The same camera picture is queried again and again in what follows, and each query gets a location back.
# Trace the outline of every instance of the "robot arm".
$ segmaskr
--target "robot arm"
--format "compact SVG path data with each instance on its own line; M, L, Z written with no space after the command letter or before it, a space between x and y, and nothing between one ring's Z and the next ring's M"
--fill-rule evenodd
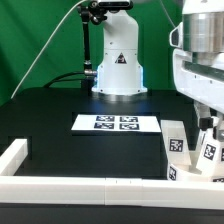
M195 100L201 129L196 150L190 152L196 161L193 168L200 175L176 170L184 179L224 182L223 18L224 0L185 0L183 22L170 34L170 44L176 47L173 53L175 86ZM211 117L210 108L217 111L217 116ZM166 150L168 157L174 156Z
M98 0L88 7L93 24L104 25L104 58L92 88L96 97L126 101L147 92L137 59L138 24L126 13L132 7L129 0Z

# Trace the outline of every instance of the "black surface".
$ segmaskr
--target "black surface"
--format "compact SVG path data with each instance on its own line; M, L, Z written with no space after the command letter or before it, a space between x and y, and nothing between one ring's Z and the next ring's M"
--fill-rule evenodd
M110 103L79 89L33 88L0 107L0 150L15 137L28 137L32 147L32 160L27 158L16 175L165 178L161 134L72 132L79 113L182 120L190 149L195 147L192 101L175 91L152 91L146 100ZM0 205L3 223L223 223L223 215L196 209Z

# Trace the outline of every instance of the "green wall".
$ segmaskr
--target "green wall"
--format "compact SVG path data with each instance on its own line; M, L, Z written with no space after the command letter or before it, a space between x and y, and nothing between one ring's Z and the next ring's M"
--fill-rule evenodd
M40 49L75 0L0 1L0 105L9 100ZM173 0L163 0L176 25L181 9ZM139 24L139 62L144 67L144 85L151 89L174 89L172 51L168 36L172 30L158 0L135 4L129 11ZM90 25L91 57L94 68L102 60L102 25ZM40 87L54 77L82 70L82 25L75 11L64 23L42 55L20 91ZM80 87L79 83L55 87Z

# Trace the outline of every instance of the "white paper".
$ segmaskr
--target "white paper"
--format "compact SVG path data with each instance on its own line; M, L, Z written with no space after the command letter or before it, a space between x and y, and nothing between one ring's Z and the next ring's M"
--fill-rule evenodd
M155 116L114 116L79 114L72 126L76 131L161 132Z

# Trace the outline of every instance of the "black cable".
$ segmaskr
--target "black cable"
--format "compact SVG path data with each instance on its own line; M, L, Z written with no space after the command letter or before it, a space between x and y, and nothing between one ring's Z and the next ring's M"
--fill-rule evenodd
M44 88L48 88L52 83L54 83L55 81L57 81L57 80L60 80L60 79L62 79L62 78L66 78L66 77L69 77L69 76L73 76L73 75L84 75L84 72L69 72L69 73L66 73L66 74L64 74L64 75L60 75L60 76L58 76L58 77L56 77L56 78L54 78L54 79L52 79L50 82L48 82L47 84L45 84L43 87Z
M85 79L62 79L62 80L52 80L51 82L48 82L47 84L45 84L43 87L44 88L49 88L52 84L56 83L56 82L71 82L71 81L83 81Z

